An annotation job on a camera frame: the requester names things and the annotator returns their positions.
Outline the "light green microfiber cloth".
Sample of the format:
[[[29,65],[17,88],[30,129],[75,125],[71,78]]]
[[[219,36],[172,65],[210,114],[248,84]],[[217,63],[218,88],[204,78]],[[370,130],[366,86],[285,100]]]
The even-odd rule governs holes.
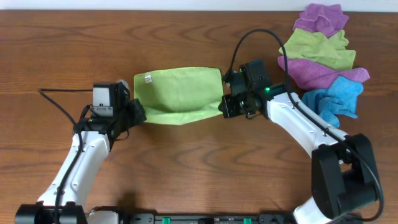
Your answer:
[[[182,67],[134,76],[134,97],[148,123],[183,125],[218,116],[222,96],[218,68]]]

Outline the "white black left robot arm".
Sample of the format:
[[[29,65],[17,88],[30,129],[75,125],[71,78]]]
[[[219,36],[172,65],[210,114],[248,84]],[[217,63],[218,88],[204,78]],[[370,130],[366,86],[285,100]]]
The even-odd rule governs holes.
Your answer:
[[[122,133],[142,124],[145,111],[138,99],[128,101],[114,116],[103,116],[100,106],[86,106],[73,128],[69,153],[57,176],[35,204],[22,204],[15,223],[128,223],[117,209],[84,206],[94,179]]]

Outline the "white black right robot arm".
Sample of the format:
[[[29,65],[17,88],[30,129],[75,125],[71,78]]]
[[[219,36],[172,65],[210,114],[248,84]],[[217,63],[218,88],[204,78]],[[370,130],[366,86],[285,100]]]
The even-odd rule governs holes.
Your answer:
[[[283,85],[241,90],[222,97],[225,118],[261,114],[287,131],[311,157],[312,196],[293,212],[295,223],[366,222],[356,209],[379,202],[370,221],[384,208],[384,197],[372,145],[363,134],[350,136],[308,109]]]

